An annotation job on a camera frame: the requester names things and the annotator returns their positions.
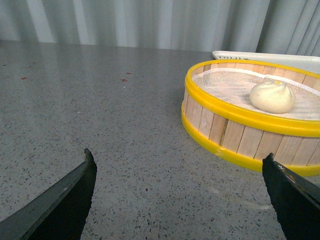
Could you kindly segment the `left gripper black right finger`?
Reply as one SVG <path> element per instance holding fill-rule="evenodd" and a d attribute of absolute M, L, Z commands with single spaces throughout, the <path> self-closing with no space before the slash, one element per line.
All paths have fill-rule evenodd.
<path fill-rule="evenodd" d="M 320 187 L 274 160 L 270 153 L 262 160 L 262 175 L 288 240 L 320 238 Z"/>

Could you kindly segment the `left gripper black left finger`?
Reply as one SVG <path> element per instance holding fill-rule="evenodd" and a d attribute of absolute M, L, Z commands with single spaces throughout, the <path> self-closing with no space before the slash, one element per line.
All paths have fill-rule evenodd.
<path fill-rule="evenodd" d="M 84 162 L 0 223 L 2 240 L 79 240 L 97 176 L 90 150 Z"/>

